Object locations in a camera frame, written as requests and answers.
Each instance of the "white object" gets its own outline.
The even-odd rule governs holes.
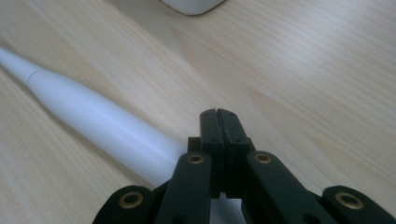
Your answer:
[[[199,15],[217,6],[224,0],[162,0],[166,5],[184,15]]]
[[[2,48],[0,65],[59,119],[154,186],[172,177],[179,156],[186,152],[178,142],[69,77]],[[239,204],[240,200],[215,200],[211,223],[244,223]]]

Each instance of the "screw hole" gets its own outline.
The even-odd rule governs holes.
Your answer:
[[[138,191],[125,193],[120,197],[119,205],[124,209],[136,208],[143,202],[143,194]]]
[[[350,193],[338,192],[335,194],[335,199],[340,204],[350,209],[359,210],[363,208],[363,202]]]
[[[257,154],[254,159],[256,159],[256,161],[260,163],[270,163],[272,161],[272,158],[270,156],[264,154]]]
[[[205,157],[200,156],[200,155],[191,155],[191,156],[189,156],[189,157],[187,158],[187,160],[188,160],[190,163],[198,164],[198,163],[203,162],[203,161],[205,160]]]

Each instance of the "wooden table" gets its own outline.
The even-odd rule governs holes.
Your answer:
[[[396,216],[396,3],[2,0],[0,41],[187,144],[225,108],[304,186],[357,189]],[[91,223],[144,177],[0,70],[0,223]]]

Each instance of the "white cylindrical object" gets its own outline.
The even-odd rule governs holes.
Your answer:
[[[55,116],[149,183],[160,186],[172,177],[179,156],[186,152],[180,143],[75,80],[1,48],[0,64]],[[243,222],[239,202],[215,202],[211,222]]]

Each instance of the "white tapered rod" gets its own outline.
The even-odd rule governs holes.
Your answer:
[[[54,115],[155,186],[167,181],[178,142],[75,80],[0,49],[0,64]]]

